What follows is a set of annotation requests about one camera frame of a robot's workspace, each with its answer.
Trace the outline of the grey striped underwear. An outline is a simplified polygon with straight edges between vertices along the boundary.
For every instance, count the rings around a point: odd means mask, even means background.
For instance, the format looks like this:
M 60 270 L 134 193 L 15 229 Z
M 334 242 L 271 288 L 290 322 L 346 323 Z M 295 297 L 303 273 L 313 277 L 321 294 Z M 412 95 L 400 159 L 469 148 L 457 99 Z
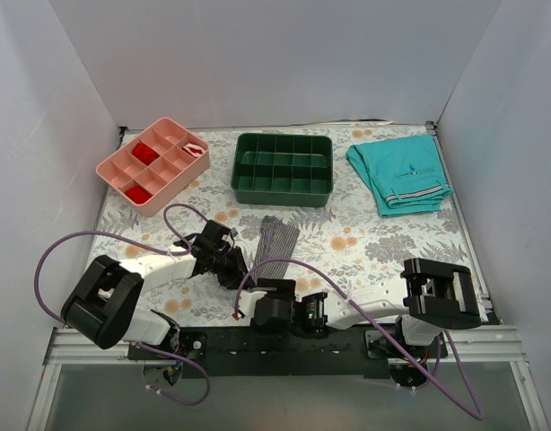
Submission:
M 297 227 L 284 224 L 273 215 L 265 216 L 260 226 L 254 266 L 274 258 L 290 259 L 293 256 L 299 234 L 300 230 Z M 255 283 L 258 283 L 260 278 L 284 279 L 287 269 L 287 261 L 276 261 L 255 270 L 251 277 Z

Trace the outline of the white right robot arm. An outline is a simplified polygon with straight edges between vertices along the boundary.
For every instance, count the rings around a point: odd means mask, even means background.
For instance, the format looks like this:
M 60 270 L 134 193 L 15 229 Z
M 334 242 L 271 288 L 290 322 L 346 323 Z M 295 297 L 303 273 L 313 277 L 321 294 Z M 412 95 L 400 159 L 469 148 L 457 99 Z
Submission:
M 337 290 L 295 297 L 292 280 L 259 279 L 263 286 L 242 292 L 238 314 L 262 329 L 289 330 L 304 338 L 325 338 L 366 321 L 394 317 L 400 327 L 396 350 L 415 356 L 443 330 L 470 330 L 482 324 L 469 268 L 412 258 L 399 276 L 350 295 Z

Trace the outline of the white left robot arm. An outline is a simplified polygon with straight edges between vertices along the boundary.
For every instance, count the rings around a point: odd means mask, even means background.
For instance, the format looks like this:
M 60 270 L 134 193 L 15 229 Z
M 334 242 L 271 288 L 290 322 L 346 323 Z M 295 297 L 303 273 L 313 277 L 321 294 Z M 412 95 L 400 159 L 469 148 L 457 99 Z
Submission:
M 242 251 L 232 244 L 232 231 L 213 220 L 201 233 L 174 242 L 166 251 L 140 258 L 95 258 L 85 270 L 61 310 L 68 326 L 97 347 L 108 349 L 119 341 L 141 342 L 161 359 L 179 350 L 180 326 L 157 311 L 142 311 L 137 303 L 142 292 L 204 274 L 216 276 L 220 286 L 245 290 L 256 287 Z

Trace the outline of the teal shorts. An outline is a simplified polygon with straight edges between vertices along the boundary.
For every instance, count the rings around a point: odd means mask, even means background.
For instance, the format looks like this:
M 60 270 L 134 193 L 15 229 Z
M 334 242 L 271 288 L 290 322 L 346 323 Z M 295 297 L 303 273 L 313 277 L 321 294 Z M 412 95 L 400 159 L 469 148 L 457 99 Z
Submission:
M 375 197 L 380 216 L 437 212 L 453 194 L 432 136 L 351 145 L 346 158 Z

